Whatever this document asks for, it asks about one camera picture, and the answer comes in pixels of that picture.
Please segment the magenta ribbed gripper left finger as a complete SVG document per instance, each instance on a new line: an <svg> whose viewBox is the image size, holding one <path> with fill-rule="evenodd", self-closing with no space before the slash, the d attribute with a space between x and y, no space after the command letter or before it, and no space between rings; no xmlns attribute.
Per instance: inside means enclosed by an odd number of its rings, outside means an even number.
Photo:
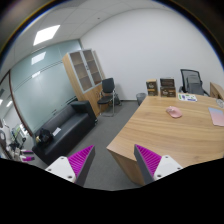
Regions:
<svg viewBox="0 0 224 224"><path fill-rule="evenodd" d="M95 156L95 146L90 145L69 157L60 156L46 171L83 186Z"/></svg>

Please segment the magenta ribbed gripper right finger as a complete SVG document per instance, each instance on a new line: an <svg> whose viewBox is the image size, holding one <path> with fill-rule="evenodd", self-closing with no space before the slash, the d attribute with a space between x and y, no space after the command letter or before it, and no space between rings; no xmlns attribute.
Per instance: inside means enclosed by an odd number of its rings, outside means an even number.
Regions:
<svg viewBox="0 0 224 224"><path fill-rule="evenodd" d="M182 169L171 156L161 156L143 146L134 145L134 155L145 184L152 183Z"/></svg>

